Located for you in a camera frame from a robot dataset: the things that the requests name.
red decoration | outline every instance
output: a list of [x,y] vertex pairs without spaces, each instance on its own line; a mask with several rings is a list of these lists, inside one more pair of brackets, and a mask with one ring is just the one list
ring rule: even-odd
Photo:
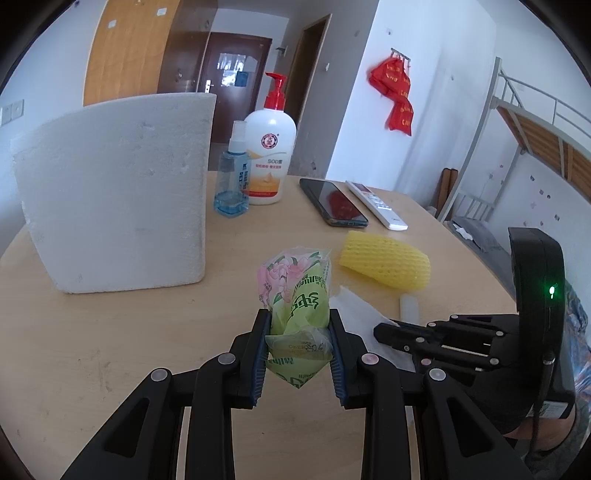
[[410,78],[404,69],[404,59],[392,56],[383,61],[370,72],[369,84],[395,102],[388,119],[388,128],[412,136],[414,111],[408,101]]

wall outlet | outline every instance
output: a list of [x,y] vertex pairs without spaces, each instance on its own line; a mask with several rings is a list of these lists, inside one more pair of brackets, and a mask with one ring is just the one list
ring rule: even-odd
[[0,125],[6,125],[10,120],[12,120],[12,105],[3,106],[0,109]]
[[25,109],[25,100],[19,100],[18,102],[14,102],[12,104],[12,115],[11,118],[13,120],[22,117]]

remote control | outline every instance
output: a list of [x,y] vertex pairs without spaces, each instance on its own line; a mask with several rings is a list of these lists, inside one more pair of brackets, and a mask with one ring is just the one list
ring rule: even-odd
[[352,181],[347,181],[346,184],[349,190],[371,210],[387,229],[396,231],[408,229],[408,225],[402,221],[396,212],[365,185]]

pump dispenser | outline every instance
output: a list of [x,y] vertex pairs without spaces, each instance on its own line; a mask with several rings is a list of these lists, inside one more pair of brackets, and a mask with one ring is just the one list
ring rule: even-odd
[[267,73],[275,80],[265,108],[246,117],[246,149],[252,158],[248,190],[250,205],[270,205],[283,197],[284,183],[296,141],[296,124],[287,115],[282,91],[287,77]]

phone screen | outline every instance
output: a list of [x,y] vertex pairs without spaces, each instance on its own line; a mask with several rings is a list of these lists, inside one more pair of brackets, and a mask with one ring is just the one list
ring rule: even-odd
[[368,221],[363,213],[333,183],[305,179],[302,180],[302,184],[306,186],[310,194],[320,202],[320,205],[334,220]]

